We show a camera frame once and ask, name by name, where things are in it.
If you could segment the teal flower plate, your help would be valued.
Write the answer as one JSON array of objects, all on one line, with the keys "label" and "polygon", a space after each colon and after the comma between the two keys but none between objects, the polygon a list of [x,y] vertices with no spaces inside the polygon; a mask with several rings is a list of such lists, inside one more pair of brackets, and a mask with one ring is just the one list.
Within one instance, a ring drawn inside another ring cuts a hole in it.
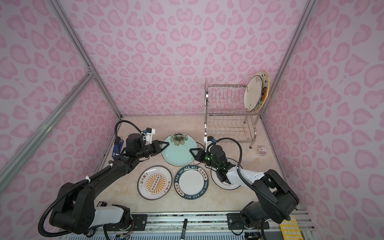
[{"label": "teal flower plate", "polygon": [[183,167],[194,161],[190,149],[196,149],[198,146],[191,136],[176,133],[168,136],[165,142],[169,143],[169,145],[162,151],[162,156],[168,164]]}]

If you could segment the large orange sunburst plate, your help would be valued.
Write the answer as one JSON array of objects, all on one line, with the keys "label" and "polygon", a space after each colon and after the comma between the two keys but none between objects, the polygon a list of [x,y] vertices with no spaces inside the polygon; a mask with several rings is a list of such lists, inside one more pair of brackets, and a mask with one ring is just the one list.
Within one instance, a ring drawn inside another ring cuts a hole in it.
[{"label": "large orange sunburst plate", "polygon": [[165,196],[171,189],[173,176],[163,166],[153,166],[145,170],[139,177],[137,188],[142,198],[150,201]]}]

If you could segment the cream plate with red berries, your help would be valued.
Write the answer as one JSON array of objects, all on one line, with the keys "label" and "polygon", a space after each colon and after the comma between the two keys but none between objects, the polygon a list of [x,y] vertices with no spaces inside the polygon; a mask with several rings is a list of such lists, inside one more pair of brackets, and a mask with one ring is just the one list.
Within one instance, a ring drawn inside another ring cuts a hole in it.
[{"label": "cream plate with red berries", "polygon": [[254,76],[248,83],[244,93],[244,107],[246,112],[251,112],[261,99],[263,88],[262,78]]}]

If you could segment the cat and stars plate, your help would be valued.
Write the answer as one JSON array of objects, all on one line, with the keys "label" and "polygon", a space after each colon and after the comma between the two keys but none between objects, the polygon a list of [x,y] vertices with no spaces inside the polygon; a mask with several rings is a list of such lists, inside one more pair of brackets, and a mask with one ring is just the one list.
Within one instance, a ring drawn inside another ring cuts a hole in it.
[{"label": "cat and stars plate", "polygon": [[262,108],[262,106],[265,104],[268,98],[269,88],[270,88],[270,79],[269,79],[268,73],[265,71],[257,72],[256,76],[259,76],[262,80],[261,98],[255,108],[255,111],[258,112]]}]

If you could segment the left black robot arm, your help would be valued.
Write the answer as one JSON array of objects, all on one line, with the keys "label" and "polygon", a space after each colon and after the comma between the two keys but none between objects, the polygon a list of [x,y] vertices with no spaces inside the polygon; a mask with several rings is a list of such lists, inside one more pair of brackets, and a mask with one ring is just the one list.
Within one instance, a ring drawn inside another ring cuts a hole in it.
[{"label": "left black robot arm", "polygon": [[125,148],[104,169],[76,184],[66,183],[57,199],[45,210],[38,231],[45,237],[58,237],[69,233],[85,234],[89,229],[108,224],[129,226],[130,210],[124,206],[107,208],[111,217],[102,217],[95,198],[119,178],[131,173],[144,160],[164,151],[168,142],[153,140],[146,144],[144,134],[131,134]]}]

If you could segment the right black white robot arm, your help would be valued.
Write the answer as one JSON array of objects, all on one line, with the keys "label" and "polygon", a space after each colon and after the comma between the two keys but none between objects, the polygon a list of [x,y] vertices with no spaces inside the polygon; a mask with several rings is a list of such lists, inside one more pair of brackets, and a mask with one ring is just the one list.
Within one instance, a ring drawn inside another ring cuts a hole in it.
[{"label": "right black white robot arm", "polygon": [[237,165],[227,160],[226,153],[219,145],[212,145],[207,151],[194,148],[189,152],[196,161],[213,168],[221,182],[247,187],[256,194],[258,200],[240,210],[240,222],[245,228],[254,228],[262,220],[271,219],[277,224],[291,220],[290,214],[300,201],[275,170],[261,173],[241,168],[242,148]]}]

